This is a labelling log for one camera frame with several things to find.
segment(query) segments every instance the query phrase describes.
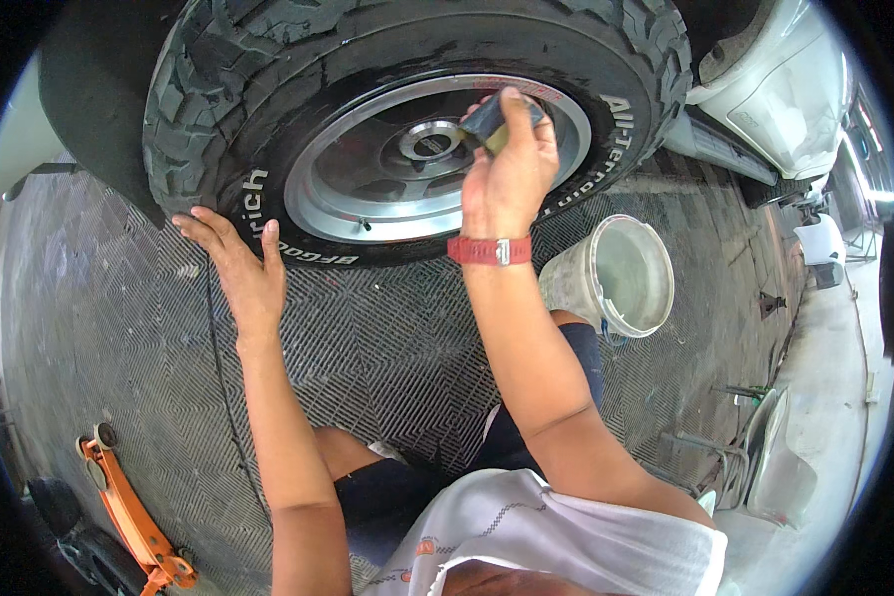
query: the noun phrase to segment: orange floor jack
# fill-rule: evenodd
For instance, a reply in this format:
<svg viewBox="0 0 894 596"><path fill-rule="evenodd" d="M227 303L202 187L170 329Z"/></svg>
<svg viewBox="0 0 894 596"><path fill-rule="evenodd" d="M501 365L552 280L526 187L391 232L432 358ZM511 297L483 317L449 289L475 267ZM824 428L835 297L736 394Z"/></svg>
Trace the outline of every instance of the orange floor jack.
<svg viewBox="0 0 894 596"><path fill-rule="evenodd" d="M154 596L169 584L191 588L198 574L188 561L175 554L172 545L146 513L120 469L112 453L113 447L116 447L116 432L108 423L96 424L92 439L80 437L76 440L76 448L85 459L86 471L99 489L109 517L149 577L141 596Z"/></svg>

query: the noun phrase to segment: tire tread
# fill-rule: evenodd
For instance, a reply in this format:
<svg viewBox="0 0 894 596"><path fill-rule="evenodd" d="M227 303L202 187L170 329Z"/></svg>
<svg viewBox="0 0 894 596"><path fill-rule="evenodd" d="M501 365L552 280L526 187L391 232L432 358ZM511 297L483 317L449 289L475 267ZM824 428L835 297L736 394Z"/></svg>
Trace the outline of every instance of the tire tread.
<svg viewBox="0 0 894 596"><path fill-rule="evenodd" d="M263 0L240 6L233 18L222 0L190 0L149 89L143 153L156 202L170 214L199 203L216 207L218 167L213 164L240 126L291 75L279 58L299 42L356 32L355 16L389 1ZM546 2L563 14L595 18L620 31L656 81L652 95L659 116L650 127L650 141L630 164L635 167L659 147L691 86L691 52L679 11L668 0ZM207 62L218 68L201 70L199 64Z"/></svg>
<svg viewBox="0 0 894 596"><path fill-rule="evenodd" d="M742 176L739 179L739 187L742 189L742 199L750 209L758 209L768 203L775 202L795 193L806 193L814 182L821 176L812 176L804 180L778 178L774 186L769 186L758 180L752 180Z"/></svg>

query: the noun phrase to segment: plastic bucket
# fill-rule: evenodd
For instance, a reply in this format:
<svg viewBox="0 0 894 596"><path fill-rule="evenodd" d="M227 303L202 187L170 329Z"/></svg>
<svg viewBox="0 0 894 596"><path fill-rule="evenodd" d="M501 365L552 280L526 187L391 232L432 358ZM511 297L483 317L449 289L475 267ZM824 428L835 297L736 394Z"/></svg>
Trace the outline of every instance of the plastic bucket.
<svg viewBox="0 0 894 596"><path fill-rule="evenodd" d="M672 261L651 226L609 216L543 266L539 292L549 310L582 316L599 333L644 338L672 309Z"/></svg>

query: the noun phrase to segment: shoe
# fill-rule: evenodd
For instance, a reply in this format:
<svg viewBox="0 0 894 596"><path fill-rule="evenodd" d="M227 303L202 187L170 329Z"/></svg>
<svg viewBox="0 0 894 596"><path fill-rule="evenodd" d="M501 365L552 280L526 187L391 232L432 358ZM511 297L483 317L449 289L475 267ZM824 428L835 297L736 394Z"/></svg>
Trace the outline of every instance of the shoe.
<svg viewBox="0 0 894 596"><path fill-rule="evenodd" d="M483 436L480 437L480 444L487 440L487 433L490 432L490 427L493 425L494 420L497 418L497 413L501 411L501 405L498 403L494 406L494 409L490 410L490 414L487 414L487 422L483 423Z"/></svg>
<svg viewBox="0 0 894 596"><path fill-rule="evenodd" d="M407 460L404 459L404 456L402 456L399 451L397 451L396 449L391 447L390 444L384 443L383 441L373 442L372 444L370 444L368 446L368 449L371 449L372 451L374 451L377 455L381 456L382 458L396 459L397 461L400 461L404 465L408 465Z"/></svg>

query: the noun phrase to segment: hand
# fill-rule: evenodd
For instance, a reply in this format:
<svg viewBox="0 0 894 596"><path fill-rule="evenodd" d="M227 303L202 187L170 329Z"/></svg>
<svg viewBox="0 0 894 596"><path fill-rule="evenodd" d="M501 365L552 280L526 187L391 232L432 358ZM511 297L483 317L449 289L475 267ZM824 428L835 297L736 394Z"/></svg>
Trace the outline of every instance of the hand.
<svg viewBox="0 0 894 596"><path fill-rule="evenodd" d="M231 222L208 207L192 207L188 218L172 223L205 249L215 263L222 291L244 339L278 337L278 321L285 306L285 265L278 255L278 221L269 220L262 232L264 262L238 237Z"/></svg>
<svg viewBox="0 0 894 596"><path fill-rule="evenodd" d="M483 240L525 237L560 170L553 121L544 115L534 128L524 100L513 87L501 91L510 140L493 159L482 147L474 151L474 165L460 194L460 235ZM479 107L471 106L467 115Z"/></svg>

